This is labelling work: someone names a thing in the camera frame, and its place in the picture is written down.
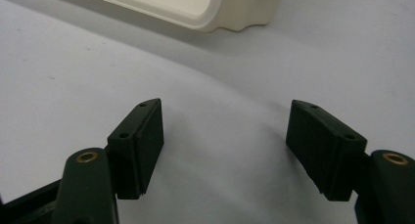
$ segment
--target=white tabletop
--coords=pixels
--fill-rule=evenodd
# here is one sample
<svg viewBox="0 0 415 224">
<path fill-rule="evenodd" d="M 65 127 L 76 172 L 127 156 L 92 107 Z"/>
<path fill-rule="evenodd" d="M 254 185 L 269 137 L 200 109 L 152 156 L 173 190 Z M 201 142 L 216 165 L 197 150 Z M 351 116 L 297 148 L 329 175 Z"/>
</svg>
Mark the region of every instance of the white tabletop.
<svg viewBox="0 0 415 224">
<path fill-rule="evenodd" d="M 356 223 L 285 146 L 293 99 L 415 157 L 414 0 L 281 0 L 274 21 L 198 33 L 98 0 L 0 0 L 0 194 L 62 177 L 161 98 L 165 144 L 120 223 Z"/>
</svg>

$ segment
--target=white plastic container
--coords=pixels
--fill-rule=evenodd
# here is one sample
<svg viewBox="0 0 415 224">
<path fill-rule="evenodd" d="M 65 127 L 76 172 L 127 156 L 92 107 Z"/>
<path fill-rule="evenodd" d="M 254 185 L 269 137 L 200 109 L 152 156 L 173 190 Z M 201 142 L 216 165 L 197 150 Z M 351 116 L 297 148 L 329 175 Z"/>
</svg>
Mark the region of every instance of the white plastic container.
<svg viewBox="0 0 415 224">
<path fill-rule="evenodd" d="M 269 23 L 278 0 L 105 0 L 191 29 L 241 30 Z"/>
</svg>

